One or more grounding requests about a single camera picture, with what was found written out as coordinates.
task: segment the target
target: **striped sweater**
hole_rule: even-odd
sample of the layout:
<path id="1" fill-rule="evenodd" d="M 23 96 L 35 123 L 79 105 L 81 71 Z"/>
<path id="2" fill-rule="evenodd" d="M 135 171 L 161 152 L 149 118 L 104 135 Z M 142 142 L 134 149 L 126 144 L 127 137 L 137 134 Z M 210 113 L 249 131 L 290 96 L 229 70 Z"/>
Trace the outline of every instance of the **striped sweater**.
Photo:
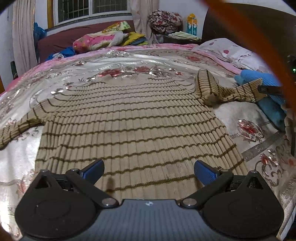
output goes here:
<path id="1" fill-rule="evenodd" d="M 262 80 L 234 88 L 219 86 L 201 69 L 195 85 L 180 78 L 110 75 L 75 87 L 36 105 L 20 121 L 0 130 L 0 147 L 30 127 L 44 129 L 36 170 L 65 173 L 103 159 L 96 186 L 118 200 L 181 199 L 196 191 L 195 160 L 248 172 L 213 101 L 255 102 Z"/>

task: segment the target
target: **floral bedspread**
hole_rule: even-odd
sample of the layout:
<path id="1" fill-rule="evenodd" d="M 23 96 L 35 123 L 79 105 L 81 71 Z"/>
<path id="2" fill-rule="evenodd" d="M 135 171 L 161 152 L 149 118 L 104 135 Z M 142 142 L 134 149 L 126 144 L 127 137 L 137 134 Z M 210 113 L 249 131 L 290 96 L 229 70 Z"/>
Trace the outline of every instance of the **floral bedspread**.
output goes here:
<path id="1" fill-rule="evenodd" d="M 225 87 L 236 86 L 234 73 L 206 56 L 191 51 L 195 45 L 151 45 L 105 48 L 47 61 L 24 74 L 0 97 L 0 127 L 18 121 L 37 102 L 72 86 L 89 85 L 97 76 L 181 75 L 194 83 L 200 68 L 209 70 Z M 285 210 L 282 233 L 295 206 L 296 160 L 290 144 L 256 104 L 230 102 L 213 107 L 224 122 L 250 170 L 258 170 Z M 43 126 L 29 129 L 0 150 L 0 221 L 15 240 L 21 233 L 15 208 L 34 177 L 35 157 Z"/>

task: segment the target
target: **blurry orange cable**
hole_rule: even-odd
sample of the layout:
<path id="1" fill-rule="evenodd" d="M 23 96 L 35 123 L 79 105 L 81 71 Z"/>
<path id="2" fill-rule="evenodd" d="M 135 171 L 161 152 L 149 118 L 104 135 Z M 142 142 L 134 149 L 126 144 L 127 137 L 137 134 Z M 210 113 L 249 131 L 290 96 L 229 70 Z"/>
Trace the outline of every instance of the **blurry orange cable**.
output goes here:
<path id="1" fill-rule="evenodd" d="M 296 86 L 290 71 L 284 64 L 269 40 L 244 15 L 220 0 L 203 0 L 226 27 L 234 33 L 249 49 L 254 50 L 269 65 L 279 81 L 285 98 L 296 112 Z"/>

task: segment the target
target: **window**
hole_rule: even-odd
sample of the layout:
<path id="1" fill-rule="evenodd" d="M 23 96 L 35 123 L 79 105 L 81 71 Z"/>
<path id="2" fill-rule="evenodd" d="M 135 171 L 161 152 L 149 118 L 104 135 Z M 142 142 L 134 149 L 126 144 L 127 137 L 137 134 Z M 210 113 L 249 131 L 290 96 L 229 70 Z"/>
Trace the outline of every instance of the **window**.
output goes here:
<path id="1" fill-rule="evenodd" d="M 76 19 L 127 12 L 128 0 L 55 0 L 55 25 Z"/>

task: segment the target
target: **curtain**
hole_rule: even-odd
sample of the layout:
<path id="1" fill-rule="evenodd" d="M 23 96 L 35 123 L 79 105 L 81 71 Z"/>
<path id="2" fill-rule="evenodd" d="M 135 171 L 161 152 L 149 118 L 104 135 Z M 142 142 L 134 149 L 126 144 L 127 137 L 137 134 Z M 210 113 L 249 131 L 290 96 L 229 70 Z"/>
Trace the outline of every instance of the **curtain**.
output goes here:
<path id="1" fill-rule="evenodd" d="M 136 32 L 145 34 L 150 44 L 157 43 L 147 18 L 150 13 L 158 9 L 159 0 L 131 0 L 130 5 Z"/>
<path id="2" fill-rule="evenodd" d="M 13 3 L 12 43 L 18 76 L 38 64 L 33 38 L 35 2 L 16 0 Z"/>

